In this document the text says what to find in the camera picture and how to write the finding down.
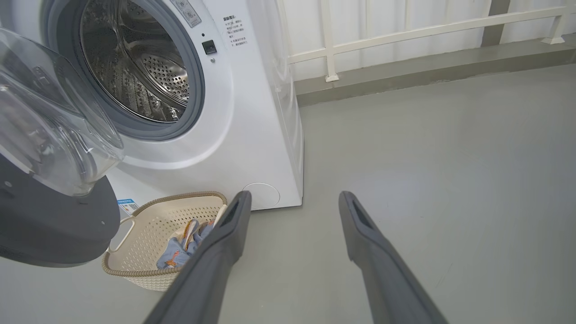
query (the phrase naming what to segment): front-loading washing machine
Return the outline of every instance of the front-loading washing machine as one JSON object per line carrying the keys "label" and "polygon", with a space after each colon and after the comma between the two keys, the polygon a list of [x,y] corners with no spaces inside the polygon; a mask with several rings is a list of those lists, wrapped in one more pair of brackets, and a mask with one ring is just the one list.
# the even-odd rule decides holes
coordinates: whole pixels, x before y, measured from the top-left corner
{"label": "front-loading washing machine", "polygon": [[4,28],[72,63],[118,129],[117,199],[249,190],[253,209],[302,204],[303,133],[275,1],[0,6]]}

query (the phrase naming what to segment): wall baseboard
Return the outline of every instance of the wall baseboard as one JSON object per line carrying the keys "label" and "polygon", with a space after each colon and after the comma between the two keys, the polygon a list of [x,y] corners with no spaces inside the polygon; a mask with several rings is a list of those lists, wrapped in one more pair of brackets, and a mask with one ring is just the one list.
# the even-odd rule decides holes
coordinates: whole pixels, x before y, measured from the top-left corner
{"label": "wall baseboard", "polygon": [[412,86],[462,80],[486,74],[540,69],[576,63],[576,33],[565,43],[544,44],[541,39],[423,56],[339,72],[340,80],[324,77],[294,83],[300,107]]}

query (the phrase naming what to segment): laundry basket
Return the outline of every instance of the laundry basket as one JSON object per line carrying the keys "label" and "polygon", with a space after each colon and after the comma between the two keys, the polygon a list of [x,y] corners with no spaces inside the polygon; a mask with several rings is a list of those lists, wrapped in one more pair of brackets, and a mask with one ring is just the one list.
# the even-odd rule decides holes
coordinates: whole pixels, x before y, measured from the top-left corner
{"label": "laundry basket", "polygon": [[138,208],[130,230],[117,248],[102,258],[102,268],[112,276],[124,277],[140,287],[166,291],[182,267],[158,270],[156,262],[166,250],[168,239],[190,220],[214,220],[227,207],[226,197],[215,191],[160,198]]}

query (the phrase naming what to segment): stainless steel drum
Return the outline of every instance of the stainless steel drum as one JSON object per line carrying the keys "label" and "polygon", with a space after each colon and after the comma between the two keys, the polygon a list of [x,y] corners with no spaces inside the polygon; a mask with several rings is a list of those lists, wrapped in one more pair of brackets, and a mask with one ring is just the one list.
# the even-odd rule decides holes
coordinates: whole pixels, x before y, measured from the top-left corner
{"label": "stainless steel drum", "polygon": [[81,46],[100,86],[124,109],[148,120],[180,119],[190,97],[188,74],[164,28],[129,0],[90,0]]}

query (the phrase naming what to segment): clothing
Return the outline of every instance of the clothing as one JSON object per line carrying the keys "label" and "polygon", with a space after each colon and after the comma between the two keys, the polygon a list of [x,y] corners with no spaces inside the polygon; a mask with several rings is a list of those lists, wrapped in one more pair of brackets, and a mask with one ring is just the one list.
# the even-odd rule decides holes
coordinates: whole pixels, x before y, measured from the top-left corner
{"label": "clothing", "polygon": [[190,259],[190,256],[192,256],[192,253],[186,252],[176,238],[171,238],[168,241],[166,251],[156,262],[156,267],[158,269],[169,269],[183,266]]}
{"label": "clothing", "polygon": [[168,240],[166,250],[156,262],[158,269],[170,269],[183,266],[198,249],[201,242],[214,228],[214,221],[200,224],[191,220],[185,227],[179,228]]}

